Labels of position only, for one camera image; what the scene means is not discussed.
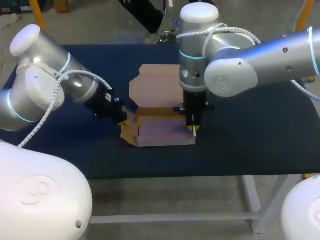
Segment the white cable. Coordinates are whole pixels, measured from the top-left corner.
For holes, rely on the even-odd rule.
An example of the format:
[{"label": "white cable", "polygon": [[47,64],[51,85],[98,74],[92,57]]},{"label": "white cable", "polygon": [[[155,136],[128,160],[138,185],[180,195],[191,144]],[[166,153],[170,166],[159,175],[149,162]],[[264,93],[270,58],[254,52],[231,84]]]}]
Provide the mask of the white cable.
[{"label": "white cable", "polygon": [[216,29],[218,29],[218,28],[221,27],[221,26],[225,26],[226,28],[228,27],[226,24],[224,24],[224,23],[221,22],[221,23],[215,25],[215,26],[210,30],[208,36],[206,37],[205,42],[204,42],[204,45],[203,45],[203,48],[202,48],[202,56],[203,56],[204,58],[206,58],[206,50],[207,50],[207,46],[208,46],[209,41],[211,40],[211,38],[212,38],[214,32],[216,31]]},{"label": "white cable", "polygon": [[300,18],[300,16],[301,16],[302,12],[304,11],[304,8],[305,8],[305,6],[306,6],[306,3],[307,3],[307,0],[304,0],[304,3],[303,3],[303,5],[302,5],[301,10],[300,10],[298,16],[296,16],[296,19],[295,19],[295,21],[294,21],[294,27],[293,27],[293,31],[294,31],[294,32],[295,32],[296,29],[297,29],[298,20],[299,20],[299,18]]},{"label": "white cable", "polygon": [[[185,37],[207,35],[210,32],[211,32],[211,29],[208,29],[208,30],[205,30],[205,31],[187,32],[187,33],[183,33],[183,34],[180,34],[180,35],[176,36],[176,39],[179,40],[179,39],[182,39],[182,38],[185,38]],[[249,31],[247,31],[247,30],[245,30],[243,28],[239,28],[239,27],[220,27],[220,28],[217,28],[214,31],[214,34],[221,34],[221,33],[228,33],[228,32],[246,34],[250,38],[252,38],[255,43],[261,44],[261,41],[255,35],[253,35]]]},{"label": "white cable", "polygon": [[320,97],[313,95],[311,92],[305,90],[299,83],[297,83],[295,80],[291,80],[291,82],[301,91],[303,92],[305,95],[307,95],[308,97],[310,97],[313,100],[316,100],[318,102],[320,102]]},{"label": "white cable", "polygon": [[85,75],[85,76],[89,76],[89,77],[93,77],[94,79],[99,80],[108,90],[112,90],[112,87],[105,81],[103,80],[101,77],[99,77],[98,75],[93,74],[92,72],[88,72],[88,71],[82,71],[82,70],[70,70],[67,71],[63,74],[60,73],[60,77],[56,82],[56,85],[54,87],[54,92],[53,92],[53,96],[52,96],[52,100],[51,103],[49,105],[49,108],[47,109],[47,111],[45,112],[44,116],[42,117],[41,121],[37,124],[37,126],[32,130],[32,132],[19,144],[18,148],[23,148],[32,138],[34,135],[36,135],[36,133],[41,129],[41,127],[45,124],[45,122],[47,121],[49,115],[51,114],[56,101],[57,101],[57,97],[58,97],[58,92],[59,92],[59,88],[61,86],[61,82],[63,80],[68,79],[69,75],[71,74],[81,74],[81,75]]}]

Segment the gray floor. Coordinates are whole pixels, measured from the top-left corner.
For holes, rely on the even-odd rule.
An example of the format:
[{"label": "gray floor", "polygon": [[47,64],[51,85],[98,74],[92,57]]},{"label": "gray floor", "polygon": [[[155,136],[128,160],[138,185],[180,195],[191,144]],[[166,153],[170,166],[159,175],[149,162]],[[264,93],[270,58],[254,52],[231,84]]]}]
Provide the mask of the gray floor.
[{"label": "gray floor", "polygon": [[[186,0],[178,0],[179,5]],[[245,28],[261,40],[268,41],[292,31],[303,0],[215,0],[223,22]],[[160,0],[152,1],[160,7]],[[144,29],[118,0],[74,0],[71,13],[44,13],[48,33],[61,44],[104,44],[127,42],[132,36],[143,36]],[[320,3],[316,2],[308,26],[319,26]],[[4,30],[8,49],[15,34],[34,23],[32,14]],[[15,59],[5,58],[0,87],[15,67]],[[307,88],[320,95],[320,83]],[[320,103],[315,104],[320,110]],[[258,176],[259,195],[265,199],[274,176]],[[188,177],[159,179],[123,179],[92,181],[94,216],[157,213],[211,213],[246,210],[244,193],[238,177]],[[139,223],[92,225],[89,240],[284,240],[279,218],[265,234],[251,232],[246,221]]]}]

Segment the dark blue tablecloth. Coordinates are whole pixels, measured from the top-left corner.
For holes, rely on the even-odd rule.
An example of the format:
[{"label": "dark blue tablecloth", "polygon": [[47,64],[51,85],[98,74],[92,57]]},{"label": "dark blue tablecloth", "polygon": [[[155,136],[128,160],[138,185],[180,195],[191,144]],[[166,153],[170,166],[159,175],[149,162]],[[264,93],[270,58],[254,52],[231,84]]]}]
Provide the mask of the dark blue tablecloth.
[{"label": "dark blue tablecloth", "polygon": [[[126,99],[143,64],[178,64],[175,45],[69,45],[68,51]],[[311,100],[291,83],[259,87],[232,98],[212,97],[194,146],[136,148],[109,120],[65,104],[26,146],[63,158],[89,179],[280,175],[320,172],[320,120]],[[0,131],[19,144],[32,128]]]}]

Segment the table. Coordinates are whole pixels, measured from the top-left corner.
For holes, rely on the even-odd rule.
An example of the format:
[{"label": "table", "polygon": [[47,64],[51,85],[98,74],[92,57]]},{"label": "table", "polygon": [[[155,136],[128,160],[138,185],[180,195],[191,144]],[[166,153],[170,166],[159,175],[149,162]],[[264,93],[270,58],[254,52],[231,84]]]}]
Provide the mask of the table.
[{"label": "table", "polygon": [[[179,63],[175,44],[66,48],[113,85],[132,111],[137,106],[129,99],[129,82],[139,74],[140,66]],[[88,179],[243,176],[251,211],[101,216],[93,217],[92,224],[251,219],[253,231],[262,233],[301,174],[320,172],[319,115],[311,100],[289,82],[266,85],[232,98],[211,96],[209,101],[216,111],[203,117],[195,146],[130,146],[120,139],[120,129],[110,120],[97,121],[89,110],[67,98],[26,148],[69,161]],[[31,129],[0,131],[0,138],[17,145]],[[263,207],[252,175],[281,175],[271,200]]]}]

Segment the cardboard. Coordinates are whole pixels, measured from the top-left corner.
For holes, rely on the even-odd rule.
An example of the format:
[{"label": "cardboard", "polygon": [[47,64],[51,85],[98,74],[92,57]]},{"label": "cardboard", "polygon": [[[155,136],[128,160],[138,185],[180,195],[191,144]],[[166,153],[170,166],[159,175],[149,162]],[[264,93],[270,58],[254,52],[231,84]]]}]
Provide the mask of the cardboard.
[{"label": "cardboard", "polygon": [[130,82],[130,98],[139,106],[121,126],[121,138],[137,147],[194,145],[186,118],[173,111],[183,103],[179,65],[143,65]]}]

